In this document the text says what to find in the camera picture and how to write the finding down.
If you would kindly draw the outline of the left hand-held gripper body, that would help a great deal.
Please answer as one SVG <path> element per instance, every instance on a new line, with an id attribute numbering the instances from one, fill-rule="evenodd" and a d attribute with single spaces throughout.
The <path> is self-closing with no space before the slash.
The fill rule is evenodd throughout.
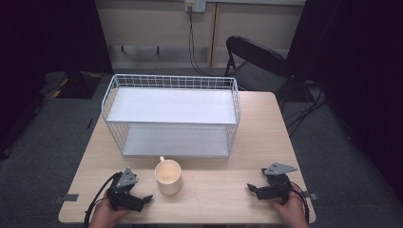
<path id="1" fill-rule="evenodd" d="M 106 196 L 114 210 L 123 208 L 141 212 L 144 209 L 144 200 L 130 194 L 137 182 L 137 176 L 129 167 L 113 176 Z"/>

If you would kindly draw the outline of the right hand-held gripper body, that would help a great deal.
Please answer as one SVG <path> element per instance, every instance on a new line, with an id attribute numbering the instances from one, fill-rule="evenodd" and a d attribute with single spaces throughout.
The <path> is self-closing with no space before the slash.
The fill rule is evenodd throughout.
<path id="1" fill-rule="evenodd" d="M 287 173 L 294 171 L 297 171 L 294 166 L 278 162 L 272 163 L 268 168 L 262 168 L 261 172 L 266 177 L 268 186 L 257 188 L 257 198 L 259 200 L 279 199 L 281 203 L 287 202 L 292 190 Z"/>

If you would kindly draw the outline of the person's left hand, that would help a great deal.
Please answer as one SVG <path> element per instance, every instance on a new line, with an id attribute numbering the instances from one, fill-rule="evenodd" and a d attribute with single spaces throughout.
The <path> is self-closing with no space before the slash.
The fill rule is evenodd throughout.
<path id="1" fill-rule="evenodd" d="M 127 209 L 114 210 L 108 199 L 101 199 L 95 206 L 88 228 L 114 228 L 129 213 Z"/>

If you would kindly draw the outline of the person's right hand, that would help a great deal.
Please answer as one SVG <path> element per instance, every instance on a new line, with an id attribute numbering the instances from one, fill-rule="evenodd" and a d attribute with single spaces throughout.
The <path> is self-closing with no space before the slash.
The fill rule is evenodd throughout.
<path id="1" fill-rule="evenodd" d="M 278 199 L 270 199 L 269 202 L 289 228 L 309 228 L 303 200 L 298 195 L 300 191 L 295 184 L 292 184 L 292 187 L 293 190 L 289 193 L 287 202 L 281 203 Z"/>

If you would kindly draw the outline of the cream cup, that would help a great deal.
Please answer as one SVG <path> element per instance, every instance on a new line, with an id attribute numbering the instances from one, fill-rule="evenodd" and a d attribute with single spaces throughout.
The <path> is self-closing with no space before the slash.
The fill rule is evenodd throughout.
<path id="1" fill-rule="evenodd" d="M 175 195 L 183 186 L 182 168 L 176 161 L 160 156 L 160 162 L 155 168 L 155 179 L 162 194 Z"/>

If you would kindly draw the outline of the black stand base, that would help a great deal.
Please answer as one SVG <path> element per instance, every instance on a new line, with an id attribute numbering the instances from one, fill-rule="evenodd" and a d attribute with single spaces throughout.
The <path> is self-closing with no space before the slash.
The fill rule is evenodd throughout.
<path id="1" fill-rule="evenodd" d="M 45 76 L 41 95 L 59 99 L 91 99 L 104 75 L 94 72 L 79 72 L 70 76 L 64 71 L 50 72 Z"/>

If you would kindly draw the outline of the black folding chair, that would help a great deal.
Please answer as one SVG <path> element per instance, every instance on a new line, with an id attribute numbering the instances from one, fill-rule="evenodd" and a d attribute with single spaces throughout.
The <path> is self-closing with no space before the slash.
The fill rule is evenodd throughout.
<path id="1" fill-rule="evenodd" d="M 229 59 L 224 75 L 234 77 L 239 89 L 272 92 L 279 102 L 302 101 L 304 89 L 280 54 L 238 35 L 226 39 L 226 48 Z"/>

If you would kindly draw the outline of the dark curtain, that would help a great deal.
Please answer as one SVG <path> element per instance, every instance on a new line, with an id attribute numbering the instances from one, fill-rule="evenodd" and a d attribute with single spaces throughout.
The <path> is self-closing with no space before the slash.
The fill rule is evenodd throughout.
<path id="1" fill-rule="evenodd" d="M 0 0 L 0 159 L 61 71 L 113 72 L 95 0 Z"/>
<path id="2" fill-rule="evenodd" d="M 324 84 L 403 203 L 403 0 L 305 0 L 287 61 L 299 83 Z"/>

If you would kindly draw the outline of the white wall socket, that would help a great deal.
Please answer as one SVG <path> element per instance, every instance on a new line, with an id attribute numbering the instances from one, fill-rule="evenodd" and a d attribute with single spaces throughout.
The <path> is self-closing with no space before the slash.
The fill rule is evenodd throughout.
<path id="1" fill-rule="evenodd" d="M 205 0 L 185 0 L 184 10 L 186 12 L 205 13 L 206 2 Z"/>

